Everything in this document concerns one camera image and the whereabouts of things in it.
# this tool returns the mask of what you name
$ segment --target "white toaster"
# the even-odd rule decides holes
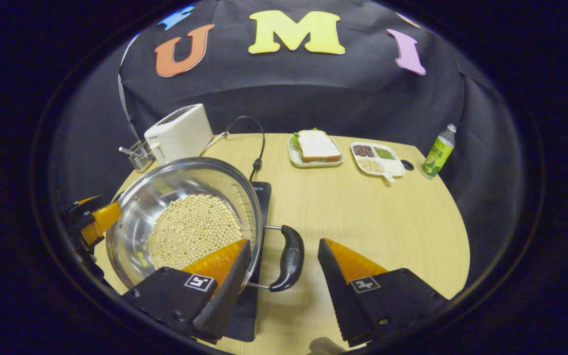
[[[203,104],[180,108],[144,133],[150,150],[160,164],[198,157],[213,136]]]

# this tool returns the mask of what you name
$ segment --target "letter m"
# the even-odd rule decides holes
[[[249,16],[255,20],[255,43],[248,48],[253,54],[277,52],[280,44],[273,41],[277,34],[282,43],[290,50],[295,50],[304,38],[311,34],[304,47],[311,52],[343,54],[345,48],[339,44],[336,34],[336,22],[341,20],[336,14],[311,11],[298,23],[281,11],[261,11]]]

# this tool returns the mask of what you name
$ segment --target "plastic bottle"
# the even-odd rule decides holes
[[[455,132],[457,128],[453,124],[449,124],[446,131],[437,136],[433,148],[429,151],[424,164],[422,164],[422,173],[428,179],[432,179],[439,173],[446,159],[451,155],[451,151],[455,147]]]

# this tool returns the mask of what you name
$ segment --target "stainless steel pot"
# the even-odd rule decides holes
[[[286,225],[262,225],[257,196],[238,169],[222,160],[194,157],[174,160],[149,171],[119,196],[122,216],[106,232],[106,249],[113,269],[126,287],[132,288],[156,270],[149,253],[148,236],[158,216],[172,201],[201,193],[218,196],[226,202],[238,216],[243,238],[251,243],[243,288],[249,284],[275,292],[296,283],[304,263],[304,242],[297,231]],[[270,286],[249,283],[262,252],[264,228],[280,229],[286,238],[280,277]]]

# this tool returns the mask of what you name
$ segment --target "wooden table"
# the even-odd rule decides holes
[[[462,290],[469,266],[462,216],[440,177],[428,180],[419,173],[425,157],[414,146],[333,136],[345,156],[343,163],[301,169],[288,157],[288,137],[290,134],[266,135],[262,169],[253,180],[272,186],[268,224],[290,225],[304,239],[304,271],[289,290],[260,290],[255,341],[223,338],[215,348],[235,354],[306,355],[311,353],[311,341],[327,337],[348,349],[317,259],[321,238],[341,243],[390,271],[409,268],[448,299]],[[416,169],[391,184],[380,176],[365,175],[352,157],[352,142],[386,144]],[[261,144],[260,134],[233,134],[203,156],[225,160],[249,177]],[[118,193],[140,176],[133,172]],[[277,278],[283,247],[279,231],[266,231],[262,284]],[[104,242],[95,250],[106,280],[118,292],[126,292],[108,261]]]

